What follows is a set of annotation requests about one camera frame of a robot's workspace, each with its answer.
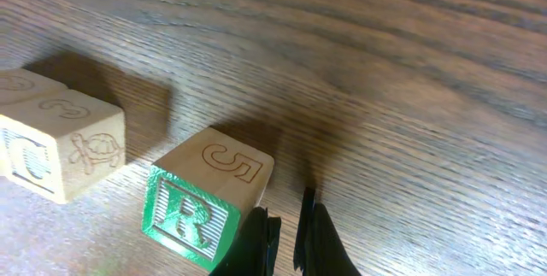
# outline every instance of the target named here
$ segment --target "natural wood block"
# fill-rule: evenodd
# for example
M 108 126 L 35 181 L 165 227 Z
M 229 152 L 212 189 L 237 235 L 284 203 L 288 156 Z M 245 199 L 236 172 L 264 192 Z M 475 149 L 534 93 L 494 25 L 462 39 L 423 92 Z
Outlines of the natural wood block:
M 63 83 L 25 69 L 0 71 L 0 106 L 66 90 Z
M 0 108 L 8 179 L 66 203 L 125 162 L 123 111 L 66 90 Z
M 209 271 L 258 204 L 274 159 L 212 128 L 152 164 L 143 231 Z

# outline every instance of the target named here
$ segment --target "dark wood grain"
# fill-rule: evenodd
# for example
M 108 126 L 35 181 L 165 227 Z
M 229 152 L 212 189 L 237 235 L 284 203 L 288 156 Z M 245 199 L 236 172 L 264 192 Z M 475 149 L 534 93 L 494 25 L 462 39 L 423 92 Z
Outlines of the dark wood grain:
M 70 226 L 83 226 L 88 201 L 109 198 L 85 217 L 103 221 L 102 234 L 79 238 L 60 224 L 72 247 L 38 258 L 22 245 L 46 228 L 17 231 L 38 219 L 6 212 L 13 271 L 90 274 L 110 258 L 108 275 L 203 274 L 139 222 L 150 163 L 215 125 L 275 157 L 262 205 L 284 221 L 278 275 L 298 274 L 292 248 L 311 179 L 363 274 L 547 273 L 547 0 L 5 6 L 3 67 L 124 107 L 131 155 L 66 207 L 2 182 L 8 201 L 38 201 Z

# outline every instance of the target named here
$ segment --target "wooden block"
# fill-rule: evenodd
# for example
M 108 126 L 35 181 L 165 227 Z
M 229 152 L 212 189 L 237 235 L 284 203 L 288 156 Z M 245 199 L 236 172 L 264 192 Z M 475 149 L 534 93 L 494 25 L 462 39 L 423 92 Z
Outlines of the wooden block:
M 212 128 L 152 164 L 143 231 L 211 271 L 258 204 L 274 159 Z
M 0 108 L 8 179 L 66 203 L 125 162 L 123 111 L 66 90 Z
M 0 71 L 0 106 L 57 93 L 66 89 L 67 87 L 62 83 L 25 69 Z

